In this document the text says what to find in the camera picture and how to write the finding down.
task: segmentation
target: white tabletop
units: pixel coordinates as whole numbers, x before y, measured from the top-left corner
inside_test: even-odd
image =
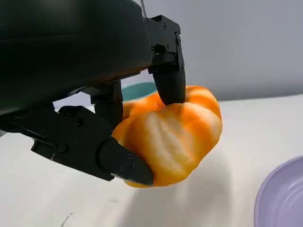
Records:
[[[105,182],[31,152],[25,136],[1,137],[0,226],[252,227],[264,178],[303,155],[303,96],[222,102],[221,109],[219,144],[188,179],[166,188]]]

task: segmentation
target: screw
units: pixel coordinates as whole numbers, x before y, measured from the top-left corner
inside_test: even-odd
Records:
[[[67,152],[67,146],[65,144],[61,144],[58,147],[58,152],[61,153],[61,154],[66,153]]]
[[[78,119],[76,122],[76,127],[81,127],[83,125],[83,119]]]

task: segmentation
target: metal bracket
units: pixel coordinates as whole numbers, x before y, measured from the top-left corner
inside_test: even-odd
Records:
[[[181,49],[180,26],[162,15],[145,18],[145,26],[153,52],[149,73],[180,70],[184,64]]]
[[[151,185],[153,174],[135,153],[111,137],[113,127],[83,106],[40,105],[0,118],[0,128],[35,140],[32,151],[62,165],[112,180]]]

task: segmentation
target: teal object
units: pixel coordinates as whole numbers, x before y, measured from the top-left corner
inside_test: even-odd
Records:
[[[153,82],[134,84],[122,89],[123,101],[126,102],[138,98],[143,98],[156,91],[157,87]]]

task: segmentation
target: gray wall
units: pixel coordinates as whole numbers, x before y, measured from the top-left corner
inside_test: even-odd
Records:
[[[188,84],[219,99],[303,92],[302,0],[145,0],[178,22]]]

